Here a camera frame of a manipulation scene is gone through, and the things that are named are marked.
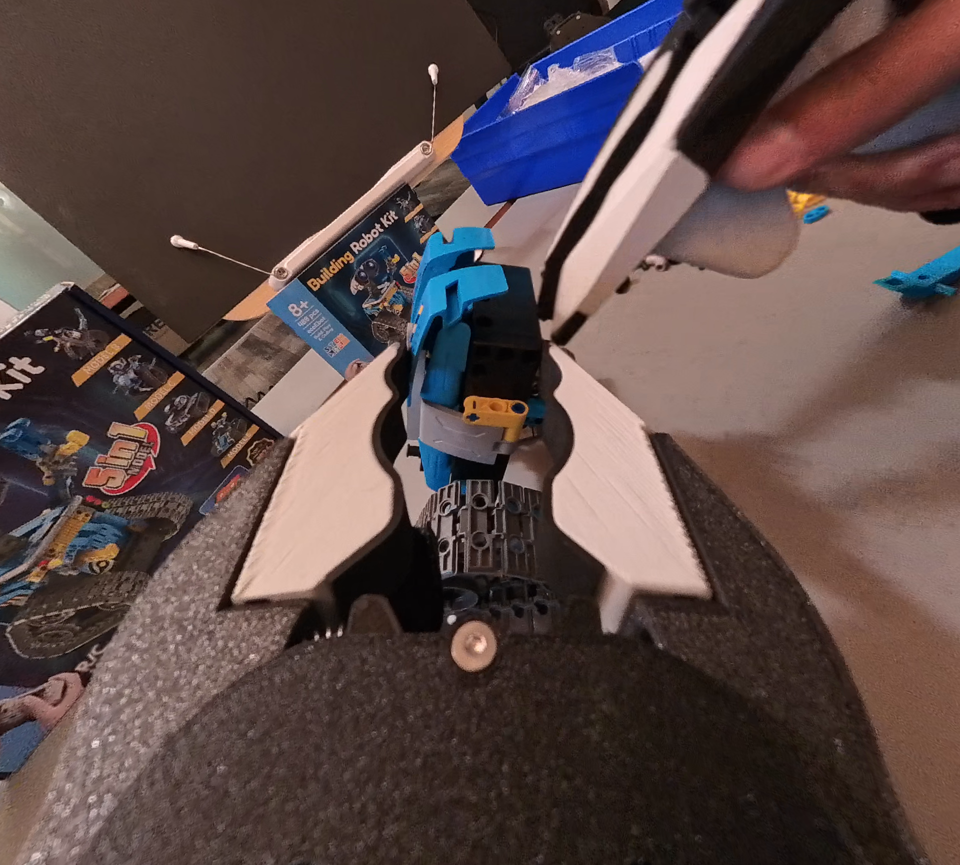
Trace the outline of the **dark blue toy kit box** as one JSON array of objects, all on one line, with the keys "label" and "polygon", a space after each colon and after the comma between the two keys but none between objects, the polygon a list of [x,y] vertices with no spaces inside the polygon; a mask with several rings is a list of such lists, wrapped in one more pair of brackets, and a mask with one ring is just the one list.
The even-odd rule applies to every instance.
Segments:
[{"label": "dark blue toy kit box", "polygon": [[282,435],[74,283],[2,327],[2,779]]}]

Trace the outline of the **blue brick separator tool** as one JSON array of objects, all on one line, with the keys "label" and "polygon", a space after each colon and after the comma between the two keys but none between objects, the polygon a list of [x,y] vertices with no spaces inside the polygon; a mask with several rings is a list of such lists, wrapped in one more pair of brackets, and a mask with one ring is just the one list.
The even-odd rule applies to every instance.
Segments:
[{"label": "blue brick separator tool", "polygon": [[957,293],[959,284],[959,247],[954,247],[914,271],[892,271],[873,284],[906,300],[952,297]]}]

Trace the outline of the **blue plastic bin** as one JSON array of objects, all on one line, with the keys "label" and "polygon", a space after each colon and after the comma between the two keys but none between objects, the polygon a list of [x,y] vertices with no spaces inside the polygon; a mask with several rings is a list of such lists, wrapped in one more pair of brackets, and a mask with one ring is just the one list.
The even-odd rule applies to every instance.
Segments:
[{"label": "blue plastic bin", "polygon": [[513,75],[464,123],[452,161],[486,205],[582,181],[629,97],[642,79],[642,59],[664,41],[685,0],[650,0],[534,63],[569,68],[585,55],[609,51],[618,66],[508,113],[522,82]]}]

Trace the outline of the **grey desk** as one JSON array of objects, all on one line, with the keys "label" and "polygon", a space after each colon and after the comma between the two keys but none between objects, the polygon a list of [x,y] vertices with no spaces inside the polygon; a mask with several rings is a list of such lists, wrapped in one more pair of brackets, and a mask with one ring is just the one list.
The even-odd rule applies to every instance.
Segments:
[{"label": "grey desk", "polygon": [[958,225],[829,206],[771,274],[642,272],[569,347],[794,571],[920,844],[958,863],[958,297],[875,284],[957,247]]}]

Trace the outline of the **blue grey tracked toy robot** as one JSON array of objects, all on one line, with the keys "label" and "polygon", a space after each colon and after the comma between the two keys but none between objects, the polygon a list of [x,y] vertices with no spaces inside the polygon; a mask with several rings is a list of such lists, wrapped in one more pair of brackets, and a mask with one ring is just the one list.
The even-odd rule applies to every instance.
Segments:
[{"label": "blue grey tracked toy robot", "polygon": [[436,548],[444,629],[545,635],[562,609],[538,564],[543,494],[506,479],[544,424],[543,338],[531,272],[487,261],[494,247],[483,227],[436,233],[418,266],[406,427],[431,494],[416,527]]}]

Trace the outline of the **clear plastic bags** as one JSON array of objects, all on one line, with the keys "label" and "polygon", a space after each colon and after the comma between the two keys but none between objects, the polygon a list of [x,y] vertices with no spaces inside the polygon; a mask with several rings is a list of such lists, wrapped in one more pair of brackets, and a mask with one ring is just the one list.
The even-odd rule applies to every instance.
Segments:
[{"label": "clear plastic bags", "polygon": [[615,49],[609,47],[578,55],[570,66],[549,64],[546,77],[535,65],[530,65],[520,77],[517,88],[511,93],[502,115],[515,115],[622,67],[644,67],[654,59],[655,55],[656,50],[636,59],[621,61]]}]

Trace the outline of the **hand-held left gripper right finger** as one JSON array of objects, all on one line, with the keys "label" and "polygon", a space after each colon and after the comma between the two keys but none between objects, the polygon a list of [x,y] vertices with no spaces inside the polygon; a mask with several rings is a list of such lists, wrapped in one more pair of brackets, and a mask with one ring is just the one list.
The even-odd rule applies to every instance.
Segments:
[{"label": "hand-held left gripper right finger", "polygon": [[557,344],[541,367],[548,512],[562,539],[597,563],[605,633],[636,598],[711,599],[712,584],[642,419]]}]

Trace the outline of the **building robot kit booklet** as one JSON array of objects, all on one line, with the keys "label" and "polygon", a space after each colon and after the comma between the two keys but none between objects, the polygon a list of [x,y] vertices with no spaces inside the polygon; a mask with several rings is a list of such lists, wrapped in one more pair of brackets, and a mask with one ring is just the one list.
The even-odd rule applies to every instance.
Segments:
[{"label": "building robot kit booklet", "polygon": [[406,343],[417,273],[436,230],[416,190],[403,184],[273,295],[270,312],[353,379],[388,346]]}]

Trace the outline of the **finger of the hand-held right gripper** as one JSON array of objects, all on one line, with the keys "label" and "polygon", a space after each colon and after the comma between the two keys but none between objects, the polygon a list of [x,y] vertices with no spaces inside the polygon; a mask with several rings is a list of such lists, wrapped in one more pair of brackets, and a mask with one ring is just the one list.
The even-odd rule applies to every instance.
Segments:
[{"label": "finger of the hand-held right gripper", "polygon": [[553,318],[561,272],[586,236],[618,177],[626,170],[656,121],[676,78],[676,54],[660,48],[614,122],[550,247],[541,275],[538,317]]},{"label": "finger of the hand-held right gripper", "polygon": [[676,78],[642,146],[618,176],[560,273],[550,341],[564,346],[705,193],[710,175],[680,151],[680,128],[766,0],[735,0],[698,39],[691,18],[659,46]]}]

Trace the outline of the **person's right hand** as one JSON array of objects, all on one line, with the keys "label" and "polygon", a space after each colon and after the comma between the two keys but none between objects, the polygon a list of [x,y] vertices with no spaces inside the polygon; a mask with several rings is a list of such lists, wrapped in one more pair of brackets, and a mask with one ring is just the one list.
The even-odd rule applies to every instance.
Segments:
[{"label": "person's right hand", "polygon": [[886,31],[769,107],[723,166],[727,186],[784,187],[898,212],[957,211],[958,134],[858,155],[958,83],[959,0],[894,0]]}]

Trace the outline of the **black backdrop board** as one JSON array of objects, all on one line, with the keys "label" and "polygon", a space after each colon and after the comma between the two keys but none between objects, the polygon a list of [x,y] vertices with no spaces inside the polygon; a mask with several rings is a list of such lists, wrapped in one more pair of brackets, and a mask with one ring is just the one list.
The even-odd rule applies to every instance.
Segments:
[{"label": "black backdrop board", "polygon": [[506,77],[467,0],[1,0],[2,184],[186,341]]}]

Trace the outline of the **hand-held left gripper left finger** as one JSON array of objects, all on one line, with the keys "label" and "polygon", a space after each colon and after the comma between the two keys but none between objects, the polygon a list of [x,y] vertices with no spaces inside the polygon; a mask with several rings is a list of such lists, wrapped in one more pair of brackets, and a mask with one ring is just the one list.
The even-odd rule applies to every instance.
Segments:
[{"label": "hand-held left gripper left finger", "polygon": [[294,430],[232,605],[334,607],[336,580],[400,527],[406,389],[407,350],[393,343]]}]

